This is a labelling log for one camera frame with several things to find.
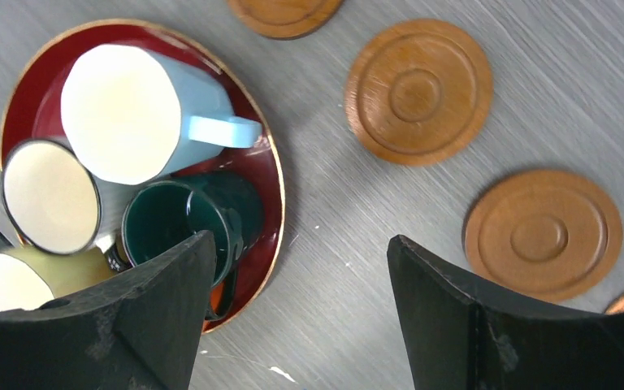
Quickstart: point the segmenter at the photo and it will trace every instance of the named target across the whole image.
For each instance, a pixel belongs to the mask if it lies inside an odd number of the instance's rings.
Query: light blue mug
[[[249,148],[262,125],[235,116],[206,72],[151,50],[99,45],[73,64],[61,93],[63,130],[96,177],[141,184]]]

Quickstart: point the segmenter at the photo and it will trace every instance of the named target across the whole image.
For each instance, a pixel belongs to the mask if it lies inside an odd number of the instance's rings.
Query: mug handle
[[[116,235],[114,233],[99,237],[94,244],[102,250],[106,258],[106,264],[109,265],[112,271],[123,272],[132,268],[131,264],[128,264],[120,257],[118,245],[116,245]]]
[[[188,138],[226,148],[247,149],[262,135],[262,124],[240,116],[193,116]]]
[[[225,319],[228,315],[228,312],[231,311],[231,306],[233,306],[233,300],[236,297],[236,282],[238,281],[238,270],[237,268],[231,271],[230,274],[226,275],[226,279],[223,280],[223,295],[221,296],[221,302],[219,302],[219,307],[214,310],[211,306],[207,306],[205,321],[214,322]]]
[[[112,245],[106,252],[104,252],[104,257],[106,258],[106,263],[112,271],[120,273],[132,268],[132,265],[128,264],[123,260],[123,258],[120,257],[117,245]]]

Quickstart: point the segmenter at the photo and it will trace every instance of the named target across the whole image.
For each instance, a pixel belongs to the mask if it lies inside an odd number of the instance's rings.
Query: gold rim
[[[271,277],[271,273],[274,271],[274,268],[275,268],[275,265],[276,265],[276,261],[279,258],[279,252],[280,252],[280,249],[281,249],[281,242],[283,242],[283,238],[284,238],[284,226],[285,226],[285,220],[286,220],[286,192],[285,192],[285,187],[284,187],[284,175],[283,175],[283,171],[281,169],[281,161],[279,159],[279,151],[276,149],[276,143],[274,143],[274,137],[271,134],[271,129],[269,128],[269,123],[267,122],[267,119],[264,117],[264,113],[262,113],[262,109],[259,108],[257,102],[254,101],[254,98],[249,93],[249,91],[245,88],[245,86],[240,81],[240,79],[238,79],[236,77],[236,75],[234,75],[231,72],[231,70],[228,69],[228,67],[221,61],[220,58],[218,58],[214,54],[212,54],[206,47],[201,45],[199,42],[193,40],[191,37],[188,37],[188,36],[184,35],[182,32],[177,32],[176,30],[172,30],[170,28],[163,27],[160,24],[150,23],[150,22],[146,22],[144,20],[138,20],[138,19],[102,19],[102,20],[96,20],[96,21],[93,21],[93,22],[81,24],[81,25],[79,25],[77,27],[70,28],[70,29],[66,30],[65,32],[60,33],[58,36],[54,37],[51,41],[46,42],[37,51],[37,53],[34,54],[34,56],[29,60],[29,62],[25,65],[25,68],[23,69],[23,71],[18,76],[18,80],[15,83],[15,88],[13,88],[13,93],[11,94],[11,97],[8,99],[8,104],[6,105],[6,109],[3,111],[3,116],[1,118],[0,171],[3,169],[3,160],[2,160],[2,155],[1,154],[2,154],[2,151],[3,151],[3,129],[4,129],[4,125],[6,124],[6,115],[8,114],[9,108],[11,108],[11,102],[13,100],[13,95],[15,94],[15,91],[18,89],[18,86],[20,85],[20,81],[22,81],[23,77],[25,76],[25,74],[27,74],[27,72],[29,71],[30,67],[41,57],[42,54],[44,54],[49,48],[51,48],[51,46],[56,45],[57,43],[59,43],[60,41],[66,39],[66,38],[68,38],[69,36],[71,36],[71,35],[73,35],[75,33],[78,33],[80,31],[84,31],[84,30],[90,29],[90,28],[99,27],[99,26],[107,26],[107,25],[111,25],[111,24],[126,24],[126,25],[130,25],[130,26],[151,28],[153,30],[157,30],[157,31],[160,31],[160,32],[163,32],[163,33],[168,33],[169,35],[172,35],[174,37],[178,37],[180,40],[187,42],[188,44],[190,44],[194,48],[196,48],[199,51],[201,51],[204,55],[206,55],[206,57],[212,63],[214,63],[217,67],[219,67],[221,70],[226,72],[226,74],[229,77],[231,77],[231,79],[233,81],[235,81],[235,83],[238,86],[238,88],[240,88],[240,90],[243,92],[245,97],[248,99],[248,102],[252,105],[252,107],[254,108],[254,110],[257,113],[257,115],[262,119],[262,124],[264,125],[264,131],[266,133],[266,138],[269,140],[269,145],[271,147],[271,151],[274,154],[274,160],[276,162],[276,170],[278,171],[278,174],[279,174],[279,190],[281,192],[281,226],[279,228],[279,239],[278,239],[278,242],[276,242],[276,250],[274,251],[274,259],[271,261],[271,265],[269,266],[269,271],[266,273],[266,276],[264,277],[264,280],[263,280],[262,284],[260,284],[260,286],[257,289],[257,291],[254,292],[254,295],[249,299],[249,301],[247,301],[245,303],[243,308],[238,310],[237,313],[235,313],[233,316],[228,318],[226,321],[220,323],[219,325],[217,325],[217,326],[215,326],[215,327],[213,327],[213,328],[211,328],[209,330],[204,331],[202,334],[211,333],[211,332],[219,329],[223,325],[226,325],[227,323],[230,323],[233,319],[235,319],[236,317],[241,315],[241,313],[243,311],[245,311],[245,309],[247,309],[247,307],[250,306],[250,304],[252,304],[252,302],[259,296],[259,294],[262,293],[262,290],[264,289],[264,286],[267,285],[267,282],[269,281],[269,278]],[[20,241],[20,244],[23,244],[23,241],[20,238],[20,235],[18,235],[18,240]]]

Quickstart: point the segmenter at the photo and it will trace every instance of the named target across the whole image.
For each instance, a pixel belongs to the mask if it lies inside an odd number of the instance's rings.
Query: brushed metal surface
[[[67,28],[128,17],[196,38],[229,64],[271,122],[288,226],[269,287],[202,338],[192,387],[410,389],[385,258],[390,237],[406,234],[469,269],[461,244],[468,208],[495,180],[527,167],[591,178],[613,196],[624,223],[624,2],[523,3],[346,0],[318,32],[271,41],[218,0],[0,0],[0,121],[24,64]],[[360,146],[342,99],[358,51],[416,17],[455,23],[481,43],[495,97],[467,149],[408,168]],[[1,205],[0,229],[15,239]],[[566,304],[600,311],[623,291],[624,245],[609,276]]]

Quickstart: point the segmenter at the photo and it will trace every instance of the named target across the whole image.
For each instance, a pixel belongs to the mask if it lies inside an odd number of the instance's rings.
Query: yellow mug
[[[72,256],[32,246],[0,252],[0,311],[34,310],[116,275],[99,249]]]

